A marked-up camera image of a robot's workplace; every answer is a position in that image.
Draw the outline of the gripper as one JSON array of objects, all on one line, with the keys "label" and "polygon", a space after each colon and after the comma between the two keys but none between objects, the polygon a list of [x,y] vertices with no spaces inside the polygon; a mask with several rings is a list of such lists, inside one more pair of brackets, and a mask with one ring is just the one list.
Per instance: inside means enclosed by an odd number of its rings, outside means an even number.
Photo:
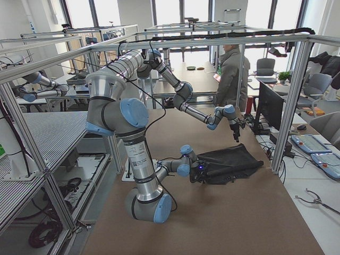
[{"label": "gripper", "polygon": [[209,177],[207,173],[209,172],[210,163],[206,161],[197,162],[197,166],[190,168],[190,182],[195,183],[206,183],[209,184]]},{"label": "gripper", "polygon": [[233,120],[229,120],[229,126],[231,130],[233,131],[233,138],[236,142],[239,141],[240,137],[240,128],[244,129],[245,128],[245,120],[240,120],[239,118],[235,118]]}]

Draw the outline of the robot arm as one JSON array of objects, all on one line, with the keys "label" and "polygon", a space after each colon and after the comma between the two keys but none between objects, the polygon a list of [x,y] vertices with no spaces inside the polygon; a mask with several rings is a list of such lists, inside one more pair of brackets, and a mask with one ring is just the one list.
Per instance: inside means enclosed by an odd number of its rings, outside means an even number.
[{"label": "robot arm", "polygon": [[163,223],[172,210],[172,198],[160,184],[153,162],[147,152],[146,126],[149,114],[138,98],[122,98],[131,77],[144,78],[156,70],[174,88],[175,107],[208,126],[215,124],[215,117],[206,115],[186,101],[192,93],[187,82],[176,78],[163,62],[157,50],[131,50],[118,60],[86,76],[90,101],[86,129],[102,136],[117,135],[123,140],[136,188],[125,199],[131,217],[138,220]]},{"label": "robot arm", "polygon": [[173,88],[175,96],[173,97],[174,107],[190,116],[202,121],[210,130],[215,130],[223,117],[226,117],[229,122],[230,129],[233,131],[233,138],[239,142],[240,129],[245,127],[245,121],[239,120],[236,116],[233,105],[224,107],[216,107],[213,115],[206,115],[198,109],[188,104],[188,101],[193,93],[193,88],[188,82],[179,80],[163,62],[161,56],[155,51],[143,50],[141,52],[142,65],[138,68],[138,77],[148,75],[151,70],[156,70]]}]

